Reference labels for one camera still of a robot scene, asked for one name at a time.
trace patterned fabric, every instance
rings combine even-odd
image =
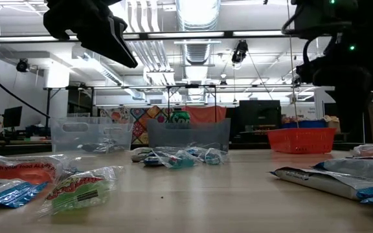
[[[159,108],[152,106],[151,108],[131,108],[120,107],[117,109],[101,109],[100,116],[111,117],[114,121],[132,120],[133,121],[133,136],[132,144],[149,144],[147,123],[149,119],[157,119],[158,122],[169,122],[168,108]]]

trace plastic storage container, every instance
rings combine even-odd
[[[298,128],[271,130],[267,135],[274,151],[293,154],[329,153],[335,132],[335,128]]]
[[[158,123],[148,120],[149,147],[172,146],[184,148],[197,146],[228,151],[230,119],[218,123]]]
[[[111,144],[114,144],[113,137],[116,136],[116,124],[111,123],[107,117],[71,117],[51,120],[51,144],[53,152],[83,150],[83,145],[90,145],[95,148],[98,145],[106,145],[109,151]]]
[[[133,124],[112,124],[104,129],[115,146],[122,150],[130,150],[132,143]]]
[[[299,122],[300,128],[327,128],[325,120],[302,120]],[[282,128],[297,128],[296,122],[282,124]]]

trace table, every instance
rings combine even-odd
[[[121,165],[120,188],[102,206],[36,219],[43,201],[0,209],[7,232],[373,232],[373,206],[278,180],[268,171],[344,157],[231,151],[223,166],[144,168],[129,155],[84,157],[81,169]]]

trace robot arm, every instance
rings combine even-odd
[[[333,86],[328,94],[336,101],[341,129],[349,132],[373,99],[373,1],[292,0],[295,15],[282,32],[308,40],[304,63],[297,67],[298,83]],[[287,29],[292,22],[295,29]],[[311,41],[331,36],[324,56],[310,61]]]

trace security camera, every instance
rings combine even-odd
[[[28,63],[28,59],[21,58],[17,64],[17,71],[18,72],[29,72],[30,71],[30,64]]]

